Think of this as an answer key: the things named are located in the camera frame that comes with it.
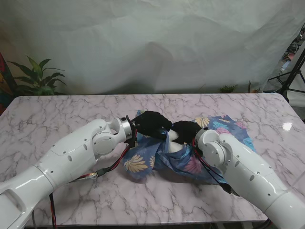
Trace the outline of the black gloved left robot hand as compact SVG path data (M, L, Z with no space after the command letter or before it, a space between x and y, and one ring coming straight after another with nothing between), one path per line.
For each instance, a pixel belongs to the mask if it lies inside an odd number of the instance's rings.
M166 134L163 133L163 130L168 132L173 125L171 121L155 111L145 111L135 117L132 122L142 135L160 140L166 139Z

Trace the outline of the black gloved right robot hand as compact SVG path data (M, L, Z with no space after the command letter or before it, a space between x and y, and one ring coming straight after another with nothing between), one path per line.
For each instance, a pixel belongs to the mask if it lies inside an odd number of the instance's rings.
M201 129L196 122L191 121L175 122L171 128L178 134L178 138L174 142L181 145L184 143L190 144Z

